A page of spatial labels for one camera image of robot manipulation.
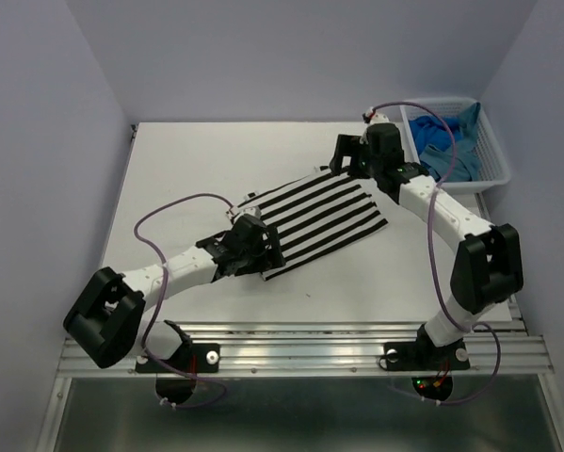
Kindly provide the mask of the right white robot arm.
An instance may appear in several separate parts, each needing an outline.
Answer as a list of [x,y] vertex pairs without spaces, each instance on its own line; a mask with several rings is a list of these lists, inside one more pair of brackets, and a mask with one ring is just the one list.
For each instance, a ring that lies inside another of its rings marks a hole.
[[509,224],[494,225],[441,189],[422,165],[406,161],[397,127],[368,126],[360,136],[336,140],[330,170],[372,179],[377,188],[427,225],[454,252],[450,296],[397,358],[410,357],[424,367],[442,362],[494,305],[524,287],[520,237]]

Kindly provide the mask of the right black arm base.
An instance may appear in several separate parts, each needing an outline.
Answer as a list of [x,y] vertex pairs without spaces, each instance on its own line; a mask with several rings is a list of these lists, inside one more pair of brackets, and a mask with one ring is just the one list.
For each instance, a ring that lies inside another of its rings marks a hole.
[[378,365],[391,373],[412,372],[415,393],[435,402],[445,402],[451,396],[454,387],[451,371],[471,367],[463,340],[441,348],[418,346],[415,341],[385,343]]

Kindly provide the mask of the black white striped tank top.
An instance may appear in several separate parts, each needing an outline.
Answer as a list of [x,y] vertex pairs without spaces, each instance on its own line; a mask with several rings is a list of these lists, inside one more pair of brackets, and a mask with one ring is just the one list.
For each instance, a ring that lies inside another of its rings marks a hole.
[[382,230],[388,220],[372,195],[343,168],[319,167],[305,177],[262,193],[250,193],[230,218],[250,209],[277,230],[285,265],[267,270],[270,281],[296,271]]

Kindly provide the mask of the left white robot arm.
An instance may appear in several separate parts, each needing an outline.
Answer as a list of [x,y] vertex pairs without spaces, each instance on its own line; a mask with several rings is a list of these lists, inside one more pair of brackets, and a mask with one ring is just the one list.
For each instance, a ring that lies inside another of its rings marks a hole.
[[232,228],[196,242],[164,263],[118,273],[97,270],[63,320],[64,330],[100,368],[140,347],[143,315],[196,286],[265,273],[285,265],[278,229],[251,214]]

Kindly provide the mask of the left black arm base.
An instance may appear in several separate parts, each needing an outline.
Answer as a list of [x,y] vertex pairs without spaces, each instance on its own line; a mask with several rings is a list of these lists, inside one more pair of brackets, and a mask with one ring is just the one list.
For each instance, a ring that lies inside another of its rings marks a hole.
[[219,402],[228,393],[227,386],[214,377],[219,370],[220,344],[194,343],[181,346],[165,365],[147,356],[136,359],[135,371],[155,376],[154,390],[161,406],[173,410],[203,408]]

